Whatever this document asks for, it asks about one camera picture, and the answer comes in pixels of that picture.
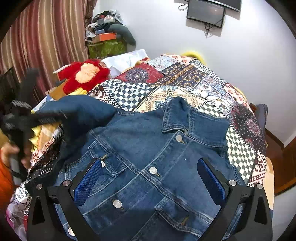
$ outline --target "pocket flap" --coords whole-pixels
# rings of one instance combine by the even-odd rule
[[[115,154],[107,153],[99,143],[96,143],[89,147],[89,152],[93,158],[99,158],[105,163],[105,168],[109,171],[112,176],[117,176],[123,172],[127,167],[119,160]]]
[[[200,237],[208,228],[212,219],[205,214],[185,210],[168,197],[163,198],[156,206],[157,212],[175,229],[189,232]]]

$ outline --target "blue textured gripper pad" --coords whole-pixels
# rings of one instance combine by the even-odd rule
[[[102,163],[98,159],[84,175],[81,182],[78,184],[77,188],[74,191],[74,203],[76,206],[81,206],[87,200],[90,192],[92,191],[96,181],[99,176],[102,174]]]
[[[214,203],[216,205],[222,206],[226,200],[225,190],[206,163],[203,161],[203,159],[198,160],[197,171]]]

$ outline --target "checkered pattern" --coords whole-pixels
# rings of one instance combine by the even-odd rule
[[[103,84],[104,92],[114,99],[123,110],[132,111],[156,87],[146,83],[128,83],[120,80],[107,80]]]
[[[206,74],[206,76],[211,77],[214,80],[220,82],[222,86],[227,83],[225,80],[221,79],[218,75],[211,71],[208,67],[203,65],[199,60],[193,60],[190,62],[190,64],[194,64],[198,69],[202,70]]]
[[[228,128],[226,140],[229,162],[236,166],[243,180],[247,184],[253,171],[256,152],[242,140],[232,125]]]
[[[202,105],[197,107],[197,110],[202,113],[206,113],[208,115],[211,115],[216,118],[225,118],[225,116],[222,114],[222,112],[215,106],[203,103]]]

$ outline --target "human hand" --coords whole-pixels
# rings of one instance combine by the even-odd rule
[[[27,145],[24,148],[25,156],[21,160],[21,163],[27,169],[31,167],[30,159],[31,159],[32,153],[30,150],[31,150],[30,146]],[[20,149],[17,146],[11,145],[9,142],[6,142],[1,148],[1,161],[4,163],[5,166],[9,167],[10,166],[9,155],[17,154],[19,153],[19,151]]]

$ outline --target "wall-mounted tv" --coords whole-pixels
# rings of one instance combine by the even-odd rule
[[[242,0],[206,0],[206,1],[233,9],[238,12],[240,12],[241,4],[242,4]]]

